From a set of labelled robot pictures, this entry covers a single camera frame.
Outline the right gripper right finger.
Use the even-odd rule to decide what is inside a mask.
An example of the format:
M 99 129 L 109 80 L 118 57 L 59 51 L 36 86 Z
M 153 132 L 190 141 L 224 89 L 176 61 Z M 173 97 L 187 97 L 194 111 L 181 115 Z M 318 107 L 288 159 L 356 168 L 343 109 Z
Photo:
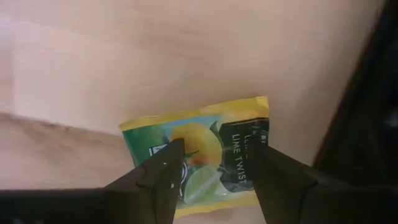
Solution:
M 248 162 L 267 223 L 397 224 L 397 187 L 355 187 L 260 142 Z

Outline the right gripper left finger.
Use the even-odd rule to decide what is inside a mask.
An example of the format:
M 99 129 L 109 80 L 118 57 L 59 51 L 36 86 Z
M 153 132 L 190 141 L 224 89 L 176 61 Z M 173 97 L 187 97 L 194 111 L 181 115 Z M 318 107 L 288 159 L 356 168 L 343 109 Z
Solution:
M 1 223 L 172 223 L 183 160 L 176 139 L 102 188 L 2 190 Z

